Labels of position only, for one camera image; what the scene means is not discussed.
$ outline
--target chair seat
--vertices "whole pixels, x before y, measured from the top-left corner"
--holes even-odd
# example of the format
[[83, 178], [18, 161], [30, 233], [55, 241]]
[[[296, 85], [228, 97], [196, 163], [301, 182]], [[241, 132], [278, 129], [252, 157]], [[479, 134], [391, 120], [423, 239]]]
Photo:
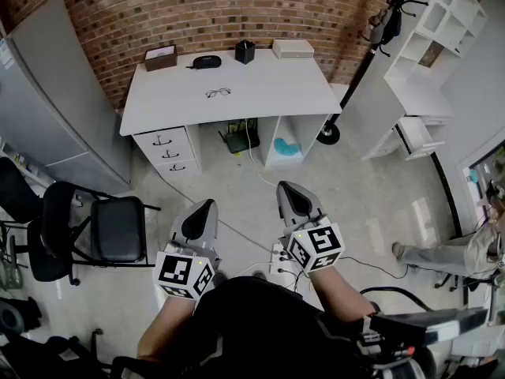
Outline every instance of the chair seat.
[[93, 202], [91, 230], [94, 260], [128, 263], [144, 259], [145, 218], [140, 199]]
[[33, 277], [40, 282], [52, 282], [72, 271], [72, 262], [51, 256], [40, 240], [40, 218], [28, 225], [27, 245]]

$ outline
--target white box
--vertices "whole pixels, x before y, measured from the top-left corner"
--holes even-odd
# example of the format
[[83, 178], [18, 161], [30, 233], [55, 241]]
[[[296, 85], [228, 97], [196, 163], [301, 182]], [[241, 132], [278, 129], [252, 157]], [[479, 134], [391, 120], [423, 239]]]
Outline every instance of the white box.
[[345, 249], [337, 223], [294, 231], [287, 246], [305, 273], [332, 266]]
[[279, 59], [312, 59], [314, 48], [305, 39], [274, 39], [272, 48]]
[[215, 275], [208, 258], [159, 251], [155, 282], [169, 295], [198, 300]]

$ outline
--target gray pants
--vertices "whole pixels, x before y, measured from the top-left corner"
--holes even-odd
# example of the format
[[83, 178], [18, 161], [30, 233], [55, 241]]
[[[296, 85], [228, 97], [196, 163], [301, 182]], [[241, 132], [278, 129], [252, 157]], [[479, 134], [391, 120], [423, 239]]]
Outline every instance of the gray pants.
[[473, 235], [455, 238], [432, 249], [406, 246], [399, 262], [448, 274], [468, 276], [472, 272], [468, 271], [465, 264], [465, 247], [472, 237]]

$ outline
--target black pen holder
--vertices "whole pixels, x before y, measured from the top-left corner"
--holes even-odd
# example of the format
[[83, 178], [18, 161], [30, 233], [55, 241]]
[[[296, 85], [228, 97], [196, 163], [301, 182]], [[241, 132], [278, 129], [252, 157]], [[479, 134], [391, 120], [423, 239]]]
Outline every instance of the black pen holder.
[[240, 63], [247, 65], [249, 62], [254, 60], [254, 51], [256, 50], [256, 45], [252, 42], [246, 41], [245, 39], [235, 45], [235, 59]]

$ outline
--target small brown box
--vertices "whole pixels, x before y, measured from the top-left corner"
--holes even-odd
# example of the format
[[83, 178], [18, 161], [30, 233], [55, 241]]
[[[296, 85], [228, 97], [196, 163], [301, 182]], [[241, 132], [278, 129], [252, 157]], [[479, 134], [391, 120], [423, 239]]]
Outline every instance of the small brown box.
[[[172, 53], [167, 53], [171, 47], [174, 48]], [[144, 56], [145, 69], [148, 72], [152, 70], [165, 69], [166, 67], [172, 67], [177, 65], [177, 48], [175, 45], [170, 45], [168, 47], [159, 47], [147, 51]]]

